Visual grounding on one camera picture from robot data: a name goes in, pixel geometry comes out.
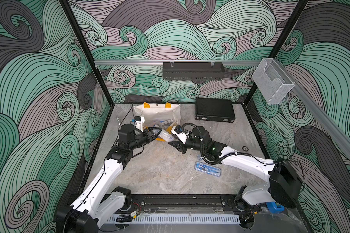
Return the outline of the small blue compass case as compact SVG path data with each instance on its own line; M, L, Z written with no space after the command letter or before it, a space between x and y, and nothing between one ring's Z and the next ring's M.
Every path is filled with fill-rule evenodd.
M212 175L212 176L215 176L215 177L220 177L221 176L221 169L217 168L217 167L214 167L212 165L209 165L209 164L196 162L194 168L195 168L196 171L199 171L199 172L202 172L202 173L205 173L205 174L208 174L208 175Z

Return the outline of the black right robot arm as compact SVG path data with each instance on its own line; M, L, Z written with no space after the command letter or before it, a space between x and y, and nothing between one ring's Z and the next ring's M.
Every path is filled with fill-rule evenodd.
M178 151L186 153L188 149L197 150L208 166L231 166L264 181L261 185L242 187L238 199L250 206L276 202L286 208L296 207L303 182L288 161L255 157L212 140L204 127L191 124L193 129L190 131L186 126L177 125L171 130L178 140L169 144Z

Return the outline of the white canvas tote bag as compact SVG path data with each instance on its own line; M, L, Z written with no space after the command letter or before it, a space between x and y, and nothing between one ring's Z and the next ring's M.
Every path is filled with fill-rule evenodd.
M143 103L133 107L135 116L143 116L145 123L143 129L158 127L171 134L171 129L181 123L181 108L179 104Z

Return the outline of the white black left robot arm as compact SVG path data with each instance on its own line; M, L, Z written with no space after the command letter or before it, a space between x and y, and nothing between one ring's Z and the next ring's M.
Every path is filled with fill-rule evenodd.
M93 181L71 205L57 211L56 232L97 233L116 211L130 208L129 189L118 187L108 197L106 193L133 158L133 151L156 140L161 132L158 127L140 130L133 124L122 125Z

